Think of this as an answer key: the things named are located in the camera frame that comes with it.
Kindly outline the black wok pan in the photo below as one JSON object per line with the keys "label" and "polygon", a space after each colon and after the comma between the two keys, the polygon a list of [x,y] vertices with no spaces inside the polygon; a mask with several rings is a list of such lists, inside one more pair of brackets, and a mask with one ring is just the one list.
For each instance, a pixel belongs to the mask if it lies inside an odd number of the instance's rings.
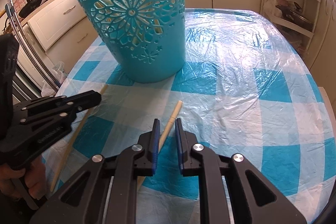
{"label": "black wok pan", "polygon": [[26,18],[30,13],[32,13],[35,9],[37,9],[42,3],[42,0],[26,0],[26,1],[27,3],[19,12],[19,16],[21,18]]}

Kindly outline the white shelf rack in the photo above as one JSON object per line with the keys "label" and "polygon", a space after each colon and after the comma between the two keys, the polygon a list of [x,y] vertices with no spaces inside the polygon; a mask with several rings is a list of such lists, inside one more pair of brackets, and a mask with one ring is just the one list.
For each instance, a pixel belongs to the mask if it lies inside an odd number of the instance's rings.
{"label": "white shelf rack", "polygon": [[322,0],[262,0],[261,14],[281,30],[301,36],[294,46],[299,53],[308,50],[315,34]]}

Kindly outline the teal perforated plastic basket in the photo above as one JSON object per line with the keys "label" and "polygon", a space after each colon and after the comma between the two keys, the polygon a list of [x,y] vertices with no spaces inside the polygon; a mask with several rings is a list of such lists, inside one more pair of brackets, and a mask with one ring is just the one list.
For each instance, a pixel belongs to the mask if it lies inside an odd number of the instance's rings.
{"label": "teal perforated plastic basket", "polygon": [[78,0],[125,74],[155,83],[186,59],[185,0]]}

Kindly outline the cream cabinet drawers left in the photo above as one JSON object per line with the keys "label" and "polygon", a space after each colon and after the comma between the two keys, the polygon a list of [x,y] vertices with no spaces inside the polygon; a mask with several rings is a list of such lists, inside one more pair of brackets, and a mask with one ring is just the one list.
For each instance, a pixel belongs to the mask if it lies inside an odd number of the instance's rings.
{"label": "cream cabinet drawers left", "polygon": [[48,69],[61,61],[66,73],[98,37],[78,0],[48,0],[21,25]]}

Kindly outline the blue checkered tablecloth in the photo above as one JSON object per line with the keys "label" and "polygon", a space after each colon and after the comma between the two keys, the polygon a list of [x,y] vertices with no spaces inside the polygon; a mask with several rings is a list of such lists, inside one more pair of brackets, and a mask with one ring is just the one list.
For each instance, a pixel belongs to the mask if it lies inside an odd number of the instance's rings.
{"label": "blue checkered tablecloth", "polygon": [[77,136],[58,186],[96,154],[135,144],[178,101],[183,128],[220,155],[244,155],[312,223],[335,183],[335,138],[325,102],[301,57],[252,11],[188,9],[186,62],[152,84],[129,79],[97,38],[59,94],[103,90]]}

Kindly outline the cream cabinets right side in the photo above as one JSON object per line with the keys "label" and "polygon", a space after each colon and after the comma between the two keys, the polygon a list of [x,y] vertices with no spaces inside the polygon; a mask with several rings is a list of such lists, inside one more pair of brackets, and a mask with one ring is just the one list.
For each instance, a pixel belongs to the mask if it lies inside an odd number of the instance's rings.
{"label": "cream cabinets right side", "polygon": [[335,0],[321,0],[304,61],[318,86],[335,91]]}

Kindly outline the cream chopstick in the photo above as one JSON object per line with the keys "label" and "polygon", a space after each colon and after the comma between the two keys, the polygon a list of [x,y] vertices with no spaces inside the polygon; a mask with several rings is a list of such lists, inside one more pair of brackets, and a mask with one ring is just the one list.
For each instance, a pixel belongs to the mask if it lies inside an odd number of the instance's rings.
{"label": "cream chopstick", "polygon": [[183,106],[183,102],[182,101],[178,101],[165,125],[165,128],[163,130],[163,133],[161,134],[160,138],[159,138],[159,146],[158,146],[158,152],[161,151],[163,145],[165,144],[165,141],[173,127],[173,124],[175,122],[175,120],[177,119],[177,116],[179,114],[179,112],[181,111],[181,108]]}
{"label": "cream chopstick", "polygon": [[71,125],[71,133],[43,154],[43,160],[46,165],[47,197],[52,196],[62,184],[88,161],[87,156],[82,155],[75,149],[75,142],[80,139],[80,132],[83,130],[87,120],[94,116],[103,104],[104,102],[102,101],[98,106],[80,112]]}

